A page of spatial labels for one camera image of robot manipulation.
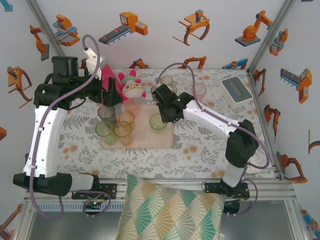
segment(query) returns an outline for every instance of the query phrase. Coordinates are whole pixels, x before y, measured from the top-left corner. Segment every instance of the cushion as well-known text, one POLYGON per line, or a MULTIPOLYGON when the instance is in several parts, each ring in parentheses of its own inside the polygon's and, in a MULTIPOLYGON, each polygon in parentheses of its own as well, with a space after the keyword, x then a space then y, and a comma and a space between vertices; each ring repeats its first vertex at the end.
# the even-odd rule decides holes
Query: cushion
POLYGON ((225 196, 163 188, 128 175, 117 240, 218 240, 225 196))

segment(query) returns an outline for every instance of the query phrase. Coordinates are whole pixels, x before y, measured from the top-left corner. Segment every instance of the robotic arm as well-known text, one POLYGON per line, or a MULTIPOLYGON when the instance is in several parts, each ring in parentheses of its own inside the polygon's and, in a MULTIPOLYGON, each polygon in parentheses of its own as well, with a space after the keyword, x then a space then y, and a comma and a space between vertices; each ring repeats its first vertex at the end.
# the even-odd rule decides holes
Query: robotic arm
POLYGON ((89 79, 89 74, 79 77, 78 59, 76 57, 54 56, 52 58, 53 73, 52 84, 49 81, 40 84, 34 93, 35 122, 30 154, 23 168, 23 173, 15 174, 13 183, 29 189, 31 169, 34 170, 33 188, 35 192, 57 196, 65 196, 68 192, 77 190, 98 191, 99 178, 96 175, 80 173, 59 173, 56 166, 56 155, 59 138, 71 102, 75 99, 89 98, 95 103, 112 107, 123 101, 116 90, 116 80, 110 78, 108 92, 102 87, 102 80, 95 78, 89 85, 58 102, 49 112, 43 127, 40 129, 36 165, 32 166, 36 135, 39 131, 40 121, 49 105, 64 94, 74 90, 89 79))
POLYGON ((218 193, 233 196, 240 185, 246 184, 240 182, 241 177, 259 144, 249 134, 231 126, 231 124, 256 134, 253 124, 246 119, 243 122, 230 119, 202 104, 202 109, 200 109, 193 96, 186 92, 177 96, 165 84, 159 86, 152 94, 158 100, 157 105, 164 123, 175 123, 179 119, 195 121, 227 141, 225 157, 228 160, 228 165, 225 175, 221 179, 218 193), (213 118, 207 111, 226 120, 228 124, 213 118))

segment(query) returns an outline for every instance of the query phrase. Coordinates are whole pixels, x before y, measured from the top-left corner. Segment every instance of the table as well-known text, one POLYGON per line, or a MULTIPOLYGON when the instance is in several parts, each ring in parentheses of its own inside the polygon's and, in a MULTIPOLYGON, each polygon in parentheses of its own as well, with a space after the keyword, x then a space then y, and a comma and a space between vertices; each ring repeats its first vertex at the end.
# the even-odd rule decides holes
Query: table
MULTIPOLYGON (((131 69, 115 69, 116 75, 129 74, 131 69)), ((144 85, 146 98, 141 104, 152 104, 150 88, 162 69, 136 69, 137 77, 144 85)), ((247 74, 242 69, 196 69, 197 83, 207 87, 203 104, 218 113, 242 121, 253 123, 257 136, 264 140, 256 106, 252 100, 248 105, 232 109, 219 90, 220 81, 238 76, 250 88, 247 74)), ((191 92, 192 78, 188 69, 171 68, 170 75, 181 92, 191 92)), ((192 121, 180 120, 174 124, 174 145, 168 149, 104 149, 95 127, 100 121, 97 110, 99 104, 87 100, 81 107, 68 112, 62 127, 58 152, 57 169, 60 173, 91 173, 100 178, 126 178, 134 174, 139 178, 221 178, 226 170, 226 143, 217 135, 192 121)), ((259 147, 256 156, 260 166, 266 156, 259 147)), ((257 171, 249 168, 250 178, 274 178, 272 166, 257 171)))

